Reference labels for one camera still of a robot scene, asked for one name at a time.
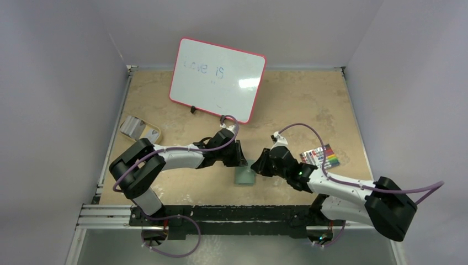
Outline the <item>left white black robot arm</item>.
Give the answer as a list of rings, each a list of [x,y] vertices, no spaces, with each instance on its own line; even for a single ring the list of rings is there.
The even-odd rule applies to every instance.
[[[164,205],[151,185],[163,171],[179,168],[202,169],[220,161],[226,167],[246,166],[240,141],[233,129],[221,129],[213,137],[187,146],[160,146],[148,139],[137,140],[109,166],[114,190],[122,192],[142,211],[152,226],[164,220]]]

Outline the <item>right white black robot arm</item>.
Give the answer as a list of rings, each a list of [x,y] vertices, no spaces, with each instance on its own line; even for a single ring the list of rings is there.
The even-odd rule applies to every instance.
[[[358,222],[401,242],[417,212],[415,202],[391,179],[373,182],[324,174],[315,165],[298,162],[285,146],[264,149],[251,169],[261,176],[281,177],[295,190],[315,193],[309,215],[318,225],[328,220]]]

